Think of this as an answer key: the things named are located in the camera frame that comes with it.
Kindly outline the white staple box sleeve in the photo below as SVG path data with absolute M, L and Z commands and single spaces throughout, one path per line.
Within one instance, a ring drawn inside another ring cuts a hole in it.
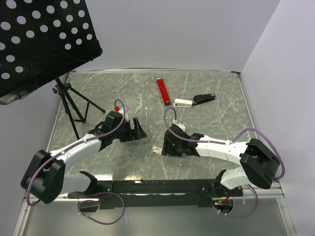
M 156 147 L 156 146 L 153 146 L 151 151 L 154 152 L 154 153 L 157 153 L 159 155 L 161 155 L 161 153 L 162 153 L 162 149 L 159 148 L 159 147 Z

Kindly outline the white stapler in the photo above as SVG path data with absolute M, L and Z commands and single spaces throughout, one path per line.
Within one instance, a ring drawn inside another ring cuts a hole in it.
M 190 108 L 192 107 L 192 101 L 185 99 L 175 99 L 173 106 L 176 108 Z

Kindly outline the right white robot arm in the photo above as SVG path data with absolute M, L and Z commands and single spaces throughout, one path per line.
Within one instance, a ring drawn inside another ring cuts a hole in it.
M 199 133 L 188 135 L 181 124 L 172 124 L 165 131 L 161 154 L 212 157 L 236 164 L 236 168 L 224 169 L 212 180 L 209 191 L 219 198 L 238 196 L 236 190 L 243 185 L 270 189 L 281 166 L 280 158 L 259 139 L 233 142 Z

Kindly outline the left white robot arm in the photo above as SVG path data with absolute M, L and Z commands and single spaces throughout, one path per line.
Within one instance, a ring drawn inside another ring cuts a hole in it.
M 28 195 L 36 196 L 45 204 L 64 193 L 80 192 L 87 198 L 93 197 L 98 189 L 97 178 L 85 171 L 67 174 L 68 169 L 76 162 L 105 149 L 114 140 L 123 143 L 146 137 L 138 118 L 130 121 L 126 115 L 110 111 L 105 121 L 76 142 L 51 152 L 38 151 L 21 180 L 21 187 Z

